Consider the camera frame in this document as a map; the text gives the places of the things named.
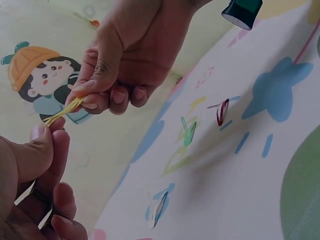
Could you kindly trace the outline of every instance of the hand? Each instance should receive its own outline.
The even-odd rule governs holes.
[[[118,0],[89,45],[67,98],[91,114],[142,107],[167,77],[194,13],[209,0]]]
[[[16,144],[0,136],[0,239],[87,240],[86,229],[73,221],[76,214],[73,191],[60,183],[70,138],[58,119],[50,129],[38,126],[31,142]],[[14,201],[34,183],[18,205]],[[43,226],[39,223],[52,210]]]

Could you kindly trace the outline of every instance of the green bottle cap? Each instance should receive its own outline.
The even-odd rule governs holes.
[[[262,0],[231,0],[221,15],[239,28],[251,30],[262,4]]]

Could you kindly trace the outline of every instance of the orange hat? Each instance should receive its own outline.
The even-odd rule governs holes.
[[[39,46],[26,46],[18,50],[8,68],[12,89],[19,92],[31,72],[46,60],[60,57],[56,51]]]

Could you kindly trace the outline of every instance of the knuckle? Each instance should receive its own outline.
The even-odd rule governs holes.
[[[95,67],[95,70],[94,70],[94,74],[95,75],[105,75],[105,74],[108,74],[110,72],[110,66],[109,64],[100,59],[98,60],[98,62],[96,63],[96,67]]]
[[[95,38],[93,41],[91,41],[86,49],[86,51],[92,51],[92,50],[98,50],[98,44],[97,39]]]
[[[77,81],[76,81],[76,84],[74,85],[74,87],[77,87],[77,86],[79,86],[79,85],[82,85],[82,84],[84,84],[84,83],[86,83],[88,80],[86,80],[86,79],[78,79]]]

